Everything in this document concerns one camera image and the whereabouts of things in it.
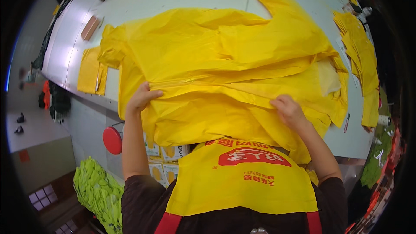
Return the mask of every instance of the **person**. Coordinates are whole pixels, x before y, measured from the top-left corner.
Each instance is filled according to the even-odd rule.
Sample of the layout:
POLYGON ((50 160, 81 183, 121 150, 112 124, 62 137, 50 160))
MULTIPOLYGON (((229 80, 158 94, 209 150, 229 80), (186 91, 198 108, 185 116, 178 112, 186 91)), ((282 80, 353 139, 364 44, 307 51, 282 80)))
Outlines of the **person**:
POLYGON ((24 83, 36 83, 38 78, 40 78, 42 74, 40 73, 39 69, 34 69, 32 63, 30 63, 29 72, 26 75, 26 71, 24 68, 19 69, 19 79, 22 80, 20 83, 19 88, 23 89, 24 83))
MULTIPOLYGON (((205 146, 197 151, 181 158, 178 176, 180 180, 178 181, 179 178, 176 178, 165 189, 150 176, 141 124, 141 111, 144 110, 149 101, 160 96, 163 96, 163 92, 150 91, 146 82, 138 87, 138 90, 134 93, 126 107, 125 131, 122 146, 122 168, 125 185, 121 201, 124 234, 334 234, 345 232, 347 202, 340 168, 328 146, 316 132, 312 123, 305 117, 300 105, 290 96, 277 96, 276 99, 270 101, 270 104, 277 109, 276 119, 281 119, 285 125, 299 134, 305 143, 319 179, 319 187, 313 184, 307 175, 305 176, 305 171, 300 169, 293 160, 278 151, 269 153, 274 154, 273 157, 276 159, 273 161, 274 164, 268 164, 266 162, 254 163, 244 162, 248 160, 238 160, 245 159, 241 157, 243 149, 239 149, 234 153, 227 154, 229 157, 228 160, 232 160, 232 165, 239 163, 239 167, 227 167, 230 170, 228 172, 247 166, 262 166, 272 169, 269 172, 274 172, 275 181, 278 179, 287 179, 287 181, 280 181, 276 185, 274 181, 269 181, 269 185, 274 185, 274 189, 267 189, 266 186, 268 185, 264 185, 263 187, 261 182, 257 184, 254 181, 244 181, 246 178, 251 179, 250 175, 244 175, 244 180, 241 179, 241 182, 238 182, 238 186, 250 183, 250 188, 239 188, 235 190, 233 189, 233 185, 220 185, 219 188, 213 188, 212 186, 217 186, 216 183, 205 178, 210 178, 209 174, 219 172, 219 170, 214 170, 217 169, 217 166, 207 171, 208 173, 205 174, 205 177, 199 177, 197 175, 197 172, 203 168, 204 161, 210 159, 210 156, 206 154, 216 152, 216 148, 212 148, 207 142, 205 146), (199 156, 198 153, 204 154, 205 157, 193 163, 192 160, 199 156), (234 159, 234 156, 231 157, 232 154, 237 154, 237 159, 234 159), (256 189, 260 187, 263 188, 261 193, 256 189), (233 193, 225 199, 223 195, 229 189, 233 190, 233 193), (307 193, 307 190, 312 190, 312 198, 317 209, 304 209, 307 207, 304 200, 307 200, 306 197, 310 198, 310 193, 307 193), (205 200, 207 195, 212 197, 212 199, 205 200), (192 201, 187 206, 192 208, 197 207, 197 211, 205 212, 199 214, 183 213, 182 215, 180 213, 179 215, 173 213, 173 211, 180 211, 176 208, 176 206, 182 206, 180 201, 186 203, 187 200, 192 201), (217 200, 227 203, 225 205, 226 208, 222 209, 224 206, 221 205, 221 202, 218 203, 217 200), (275 202, 274 200, 277 201, 277 203, 274 203, 276 206, 269 206, 271 202, 275 202)), ((219 163, 220 161, 218 158, 215 158, 213 162, 219 163)), ((222 175, 218 176, 218 179, 221 177, 224 178, 224 173, 221 173, 222 175)), ((230 177, 227 176, 227 179, 240 179, 240 177, 240 174, 235 176, 230 175, 230 177)))

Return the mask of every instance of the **folded yellow raincoat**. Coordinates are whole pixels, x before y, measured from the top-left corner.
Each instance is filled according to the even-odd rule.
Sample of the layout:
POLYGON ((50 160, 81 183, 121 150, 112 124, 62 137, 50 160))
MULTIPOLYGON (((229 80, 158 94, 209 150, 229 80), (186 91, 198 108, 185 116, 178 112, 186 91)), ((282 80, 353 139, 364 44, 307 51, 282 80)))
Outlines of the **folded yellow raincoat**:
POLYGON ((259 0, 273 16, 177 8, 116 28, 98 60, 120 68, 119 116, 140 83, 164 95, 142 112, 147 141, 162 147, 230 136, 310 156, 269 101, 290 94, 323 137, 347 110, 348 71, 324 32, 294 0, 259 0))
POLYGON ((84 50, 76 89, 85 93, 104 95, 107 83, 108 66, 97 58, 100 47, 84 50))
POLYGON ((363 103, 361 124, 376 127, 379 120, 379 77, 374 46, 367 38, 361 22, 351 13, 334 12, 346 54, 351 58, 351 70, 360 80, 363 103))

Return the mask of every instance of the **yellow apron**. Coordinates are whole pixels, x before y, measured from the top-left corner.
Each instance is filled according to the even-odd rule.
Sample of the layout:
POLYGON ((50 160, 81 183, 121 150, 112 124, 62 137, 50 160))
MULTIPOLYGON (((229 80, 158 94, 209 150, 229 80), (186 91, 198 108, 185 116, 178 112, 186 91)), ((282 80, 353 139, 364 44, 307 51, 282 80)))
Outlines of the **yellow apron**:
POLYGON ((269 145, 233 138, 200 143, 179 159, 176 181, 156 233, 172 215, 238 206, 274 215, 316 212, 319 218, 308 173, 269 145))

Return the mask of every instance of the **button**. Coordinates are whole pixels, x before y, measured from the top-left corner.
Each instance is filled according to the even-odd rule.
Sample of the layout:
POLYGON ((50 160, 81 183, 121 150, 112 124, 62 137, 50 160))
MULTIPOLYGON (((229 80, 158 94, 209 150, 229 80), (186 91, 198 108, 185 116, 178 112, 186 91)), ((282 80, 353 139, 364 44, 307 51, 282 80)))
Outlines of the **button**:
POLYGON ((267 234, 267 231, 266 231, 264 228, 260 227, 260 228, 257 230, 257 233, 266 233, 266 234, 267 234))

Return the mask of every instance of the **red label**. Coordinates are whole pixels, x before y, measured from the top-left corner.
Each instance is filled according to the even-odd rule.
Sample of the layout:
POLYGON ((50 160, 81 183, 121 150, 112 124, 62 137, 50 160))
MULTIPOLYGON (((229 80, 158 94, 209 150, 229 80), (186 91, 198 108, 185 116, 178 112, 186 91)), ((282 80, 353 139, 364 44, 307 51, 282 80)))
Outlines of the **red label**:
POLYGON ((292 165, 282 156, 260 150, 257 148, 235 148, 220 155, 219 165, 236 165, 239 163, 258 163, 281 164, 291 167, 292 165))

